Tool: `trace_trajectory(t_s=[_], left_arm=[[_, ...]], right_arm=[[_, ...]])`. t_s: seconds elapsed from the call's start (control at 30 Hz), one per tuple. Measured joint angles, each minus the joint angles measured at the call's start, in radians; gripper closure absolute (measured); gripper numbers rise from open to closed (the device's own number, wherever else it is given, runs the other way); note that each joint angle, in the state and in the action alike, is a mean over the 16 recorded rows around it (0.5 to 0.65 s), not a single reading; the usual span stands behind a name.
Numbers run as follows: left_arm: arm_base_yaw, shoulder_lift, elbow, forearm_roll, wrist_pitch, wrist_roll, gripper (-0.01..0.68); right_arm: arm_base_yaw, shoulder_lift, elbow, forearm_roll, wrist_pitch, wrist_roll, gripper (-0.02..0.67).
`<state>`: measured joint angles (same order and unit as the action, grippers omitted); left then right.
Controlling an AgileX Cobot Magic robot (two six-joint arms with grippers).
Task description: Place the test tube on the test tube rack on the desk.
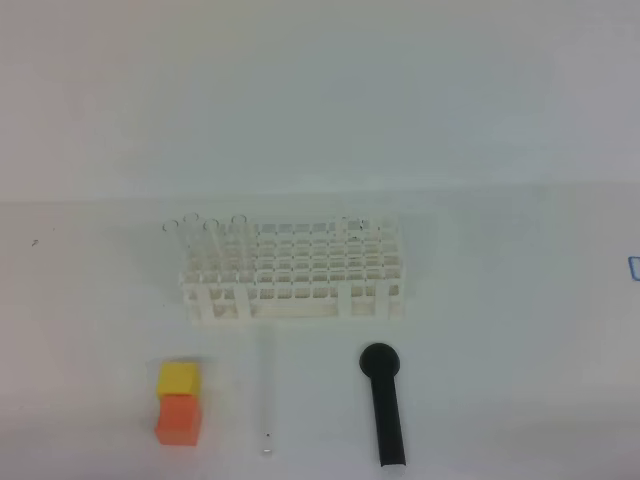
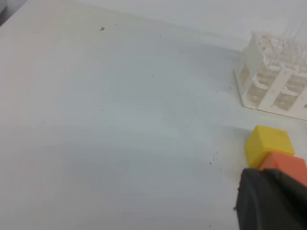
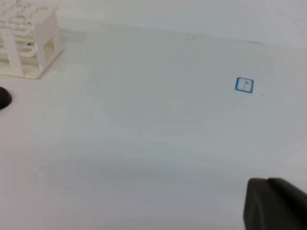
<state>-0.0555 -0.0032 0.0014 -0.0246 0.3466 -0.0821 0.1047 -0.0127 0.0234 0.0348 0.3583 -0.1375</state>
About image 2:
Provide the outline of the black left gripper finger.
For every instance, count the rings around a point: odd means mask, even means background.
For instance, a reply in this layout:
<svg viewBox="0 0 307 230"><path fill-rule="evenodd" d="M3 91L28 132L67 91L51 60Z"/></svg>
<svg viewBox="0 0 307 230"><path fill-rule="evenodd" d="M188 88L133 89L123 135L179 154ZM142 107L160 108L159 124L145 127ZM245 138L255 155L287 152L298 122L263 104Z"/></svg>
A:
<svg viewBox="0 0 307 230"><path fill-rule="evenodd" d="M241 230L305 230L307 187L277 169L245 168L235 210Z"/></svg>

